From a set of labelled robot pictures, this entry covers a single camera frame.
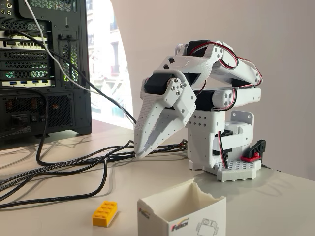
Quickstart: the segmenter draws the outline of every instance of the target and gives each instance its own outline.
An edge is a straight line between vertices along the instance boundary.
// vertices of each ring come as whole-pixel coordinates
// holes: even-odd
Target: white cardboard box
[[[226,198],[190,180],[138,200],[138,236],[225,236]]]

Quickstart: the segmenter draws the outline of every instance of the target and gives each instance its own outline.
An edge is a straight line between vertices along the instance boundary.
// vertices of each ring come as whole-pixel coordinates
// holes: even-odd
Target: box logo
[[[15,132],[13,135],[15,135],[15,134],[25,134],[25,133],[30,133],[30,132],[31,132],[31,127],[27,126],[24,129],[21,129],[21,130]]]
[[[189,218],[184,219],[184,220],[181,220],[178,224],[173,225],[173,226],[172,226],[172,231],[178,230],[178,229],[180,229],[180,228],[185,227],[186,225],[188,225],[188,220],[189,220]]]
[[[146,210],[139,208],[139,212],[147,219],[150,219],[150,214]]]

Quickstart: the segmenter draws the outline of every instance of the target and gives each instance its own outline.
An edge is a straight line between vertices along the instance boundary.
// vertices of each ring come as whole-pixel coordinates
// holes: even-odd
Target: white wall
[[[255,141],[266,139],[264,163],[315,180],[314,0],[112,0],[138,117],[141,81],[178,43],[224,41],[263,75]],[[218,82],[209,79],[208,86]]]

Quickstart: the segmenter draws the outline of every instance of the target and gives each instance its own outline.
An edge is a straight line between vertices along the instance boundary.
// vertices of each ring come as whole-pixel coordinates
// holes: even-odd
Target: red clip
[[[249,163],[260,160],[260,159],[261,159],[261,157],[259,155],[259,152],[256,152],[252,158],[247,158],[247,157],[241,156],[242,161],[249,162]]]

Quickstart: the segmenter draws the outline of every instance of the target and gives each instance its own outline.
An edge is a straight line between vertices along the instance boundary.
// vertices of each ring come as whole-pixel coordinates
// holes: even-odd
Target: yellow lego brick
[[[92,215],[94,226],[108,227],[117,213],[117,202],[104,201]]]

